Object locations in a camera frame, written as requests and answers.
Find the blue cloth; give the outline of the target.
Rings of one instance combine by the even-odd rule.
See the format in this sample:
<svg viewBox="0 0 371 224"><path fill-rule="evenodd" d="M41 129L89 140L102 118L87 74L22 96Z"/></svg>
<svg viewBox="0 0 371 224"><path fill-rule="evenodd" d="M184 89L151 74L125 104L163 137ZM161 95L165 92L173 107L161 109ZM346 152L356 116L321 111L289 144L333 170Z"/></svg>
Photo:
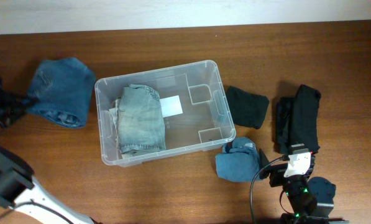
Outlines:
<svg viewBox="0 0 371 224"><path fill-rule="evenodd" d="M231 182L251 182L260 170L259 152L247 137L225 143L215 160L218 177Z"/></svg>

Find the dark blue jeans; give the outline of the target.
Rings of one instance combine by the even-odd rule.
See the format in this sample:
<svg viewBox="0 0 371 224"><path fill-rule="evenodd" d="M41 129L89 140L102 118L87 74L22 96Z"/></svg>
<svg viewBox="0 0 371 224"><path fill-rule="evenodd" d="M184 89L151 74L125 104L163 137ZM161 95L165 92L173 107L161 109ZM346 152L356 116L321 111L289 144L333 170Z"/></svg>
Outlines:
<svg viewBox="0 0 371 224"><path fill-rule="evenodd" d="M44 60L27 91L38 102L27 112L66 128L82 128L95 82L94 72L75 57Z"/></svg>

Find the small black cloth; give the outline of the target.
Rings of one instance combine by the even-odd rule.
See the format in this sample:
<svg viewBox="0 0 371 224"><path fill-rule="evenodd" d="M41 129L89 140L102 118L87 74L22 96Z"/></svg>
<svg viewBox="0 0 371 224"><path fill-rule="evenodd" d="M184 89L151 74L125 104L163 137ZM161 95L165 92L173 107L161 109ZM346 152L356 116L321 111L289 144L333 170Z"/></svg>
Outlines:
<svg viewBox="0 0 371 224"><path fill-rule="evenodd" d="M226 96L234 124L261 128L270 102L266 96L252 94L234 86L229 86Z"/></svg>

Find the large black garment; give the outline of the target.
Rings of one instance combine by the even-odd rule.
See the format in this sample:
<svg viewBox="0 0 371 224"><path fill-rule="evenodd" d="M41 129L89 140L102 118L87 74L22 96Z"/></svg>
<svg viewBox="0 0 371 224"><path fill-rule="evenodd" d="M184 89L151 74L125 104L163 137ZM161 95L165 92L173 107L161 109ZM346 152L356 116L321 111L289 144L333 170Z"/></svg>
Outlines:
<svg viewBox="0 0 371 224"><path fill-rule="evenodd" d="M282 97L276 105L275 140L280 154L289 154L290 146L304 144L319 151L317 118L321 93L300 85L294 97Z"/></svg>

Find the clear plastic storage bin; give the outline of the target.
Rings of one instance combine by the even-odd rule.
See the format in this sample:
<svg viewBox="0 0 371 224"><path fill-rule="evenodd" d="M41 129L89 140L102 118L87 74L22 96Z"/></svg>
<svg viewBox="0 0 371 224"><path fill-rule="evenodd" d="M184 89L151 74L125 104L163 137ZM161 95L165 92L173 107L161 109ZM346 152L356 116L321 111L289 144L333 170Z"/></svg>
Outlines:
<svg viewBox="0 0 371 224"><path fill-rule="evenodd" d="M130 84L147 85L161 98L178 95L183 113L163 118L167 149L125 158L117 150L117 131L110 109ZM102 161L128 167L147 161L222 147L236 129L216 62L204 60L174 67L99 79L94 85Z"/></svg>

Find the light blue jeans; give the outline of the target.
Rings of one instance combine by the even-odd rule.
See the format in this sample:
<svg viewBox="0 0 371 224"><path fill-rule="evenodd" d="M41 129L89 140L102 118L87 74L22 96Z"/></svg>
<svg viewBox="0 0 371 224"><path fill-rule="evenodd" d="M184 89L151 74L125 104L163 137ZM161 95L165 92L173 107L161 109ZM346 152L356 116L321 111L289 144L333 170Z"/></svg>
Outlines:
<svg viewBox="0 0 371 224"><path fill-rule="evenodd" d="M125 158L167 149L160 95L147 85L130 84L116 102L116 147Z"/></svg>

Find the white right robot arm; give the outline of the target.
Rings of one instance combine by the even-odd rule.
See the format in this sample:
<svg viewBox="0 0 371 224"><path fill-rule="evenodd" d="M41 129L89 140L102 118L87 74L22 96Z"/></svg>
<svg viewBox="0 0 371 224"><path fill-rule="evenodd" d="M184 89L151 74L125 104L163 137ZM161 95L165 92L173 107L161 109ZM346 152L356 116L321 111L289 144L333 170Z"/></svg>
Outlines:
<svg viewBox="0 0 371 224"><path fill-rule="evenodd" d="M290 147L290 153L269 161L259 151L260 179L269 179L271 187L281 187L280 197L286 197L292 212L285 211L280 223L349 223L343 218L331 218L336 185L323 177L311 177L315 152L303 144Z"/></svg>

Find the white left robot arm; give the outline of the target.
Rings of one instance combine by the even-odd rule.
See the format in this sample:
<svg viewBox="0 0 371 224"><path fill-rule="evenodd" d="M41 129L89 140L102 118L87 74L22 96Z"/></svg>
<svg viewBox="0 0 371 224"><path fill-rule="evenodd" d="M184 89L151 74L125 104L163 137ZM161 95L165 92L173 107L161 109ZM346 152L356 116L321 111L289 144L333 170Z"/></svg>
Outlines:
<svg viewBox="0 0 371 224"><path fill-rule="evenodd" d="M0 127L6 128L26 114L37 99L2 89L0 79ZM0 146L0 207L28 215L40 223L96 223L49 194L25 160Z"/></svg>

